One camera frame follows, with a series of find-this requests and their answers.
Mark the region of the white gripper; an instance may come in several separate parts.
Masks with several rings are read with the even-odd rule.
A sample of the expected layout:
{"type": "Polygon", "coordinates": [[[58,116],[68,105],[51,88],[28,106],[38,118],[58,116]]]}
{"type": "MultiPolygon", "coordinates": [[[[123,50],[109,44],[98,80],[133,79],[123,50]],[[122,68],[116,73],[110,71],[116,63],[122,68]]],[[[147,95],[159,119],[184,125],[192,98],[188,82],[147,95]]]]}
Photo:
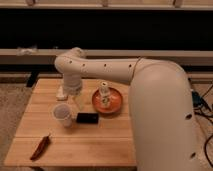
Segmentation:
{"type": "Polygon", "coordinates": [[[82,90],[82,81],[68,80],[63,82],[63,90],[67,95],[73,95],[72,101],[75,103],[79,111],[84,108],[84,102],[81,95],[78,95],[82,90]]]}

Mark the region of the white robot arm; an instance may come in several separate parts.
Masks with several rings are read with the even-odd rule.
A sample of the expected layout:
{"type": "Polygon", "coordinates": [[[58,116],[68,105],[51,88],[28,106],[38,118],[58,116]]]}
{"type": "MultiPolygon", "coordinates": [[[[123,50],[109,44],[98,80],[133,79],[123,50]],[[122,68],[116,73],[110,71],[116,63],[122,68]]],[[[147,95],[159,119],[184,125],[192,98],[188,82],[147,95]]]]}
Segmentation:
{"type": "Polygon", "coordinates": [[[199,171],[191,87],[178,64],[143,57],[86,59],[73,48],[56,57],[55,68],[66,93],[74,75],[129,86],[137,171],[199,171]]]}

